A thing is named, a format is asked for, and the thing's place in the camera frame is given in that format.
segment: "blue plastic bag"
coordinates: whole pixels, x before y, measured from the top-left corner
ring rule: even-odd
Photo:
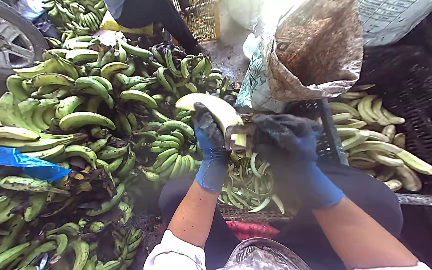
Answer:
[[[16,148],[0,146],[0,165],[22,167],[25,175],[46,181],[59,182],[71,171],[51,162],[22,154]]]

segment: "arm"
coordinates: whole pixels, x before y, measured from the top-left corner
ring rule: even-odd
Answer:
[[[219,193],[212,193],[195,180],[176,209],[168,230],[177,238],[204,248],[213,223]]]
[[[313,214],[346,266],[359,269],[415,266],[415,257],[393,235],[348,198]]]
[[[208,108],[194,105],[194,131],[202,150],[202,162],[196,179],[174,213],[168,230],[177,238],[204,248],[213,223],[216,202],[228,171],[229,153],[223,133]]]
[[[271,163],[277,178],[311,209],[331,246],[351,268],[416,266],[418,259],[317,167],[321,127],[292,115],[253,117],[258,129],[254,152]]]

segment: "person's left hand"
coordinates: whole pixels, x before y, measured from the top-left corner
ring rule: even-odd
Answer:
[[[216,125],[208,108],[198,102],[192,116],[194,131],[202,150],[202,163],[196,174],[201,187],[219,193],[228,172],[230,153],[224,148],[224,135]]]

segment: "person's right hand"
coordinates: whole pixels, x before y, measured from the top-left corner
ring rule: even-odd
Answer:
[[[288,179],[303,206],[326,209],[343,199],[343,192],[316,166],[320,124],[289,114],[259,114],[252,123],[257,127],[253,152],[271,164],[277,178]]]

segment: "gloved hand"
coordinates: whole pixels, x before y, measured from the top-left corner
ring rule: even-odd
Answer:
[[[201,187],[219,193],[228,173],[230,152],[224,148],[224,136],[208,108],[198,102],[192,116],[194,132],[202,150],[202,163],[196,174]]]
[[[316,166],[320,124],[289,114],[260,114],[252,123],[257,126],[253,152],[271,164],[276,178],[288,180],[303,206],[326,209],[343,199],[343,192]]]

